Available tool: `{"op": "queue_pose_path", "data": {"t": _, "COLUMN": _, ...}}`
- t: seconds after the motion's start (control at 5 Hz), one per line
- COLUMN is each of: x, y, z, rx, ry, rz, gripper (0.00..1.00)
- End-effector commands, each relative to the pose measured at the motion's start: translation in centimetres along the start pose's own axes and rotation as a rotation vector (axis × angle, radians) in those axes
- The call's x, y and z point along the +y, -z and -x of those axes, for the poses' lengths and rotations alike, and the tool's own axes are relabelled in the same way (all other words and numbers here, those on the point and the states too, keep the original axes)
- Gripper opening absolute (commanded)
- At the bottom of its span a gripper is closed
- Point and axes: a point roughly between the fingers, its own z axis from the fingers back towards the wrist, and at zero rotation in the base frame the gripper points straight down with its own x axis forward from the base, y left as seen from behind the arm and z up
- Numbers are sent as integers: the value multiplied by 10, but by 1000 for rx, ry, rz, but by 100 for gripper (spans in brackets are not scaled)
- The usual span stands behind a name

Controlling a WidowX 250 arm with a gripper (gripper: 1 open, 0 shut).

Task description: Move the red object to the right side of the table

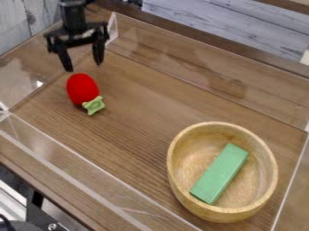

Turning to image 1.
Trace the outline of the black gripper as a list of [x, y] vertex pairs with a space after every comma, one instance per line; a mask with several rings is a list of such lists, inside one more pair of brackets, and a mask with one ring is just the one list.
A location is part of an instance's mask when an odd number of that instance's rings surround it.
[[109, 39], [108, 22], [86, 21], [84, 8], [92, 2], [93, 0], [58, 0], [62, 25], [44, 35], [46, 50], [57, 54], [66, 72], [73, 71], [66, 47], [89, 43], [96, 65], [100, 65], [104, 61], [105, 41]]

